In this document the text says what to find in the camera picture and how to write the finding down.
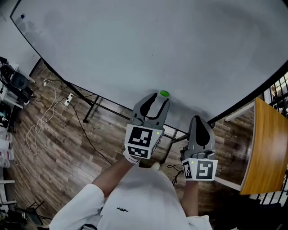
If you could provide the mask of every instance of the electrical outlet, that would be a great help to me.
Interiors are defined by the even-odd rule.
[[[65,105],[68,106],[70,104],[70,102],[72,101],[72,98],[74,97],[74,94],[71,93],[69,96],[68,96],[68,99],[65,101]]]

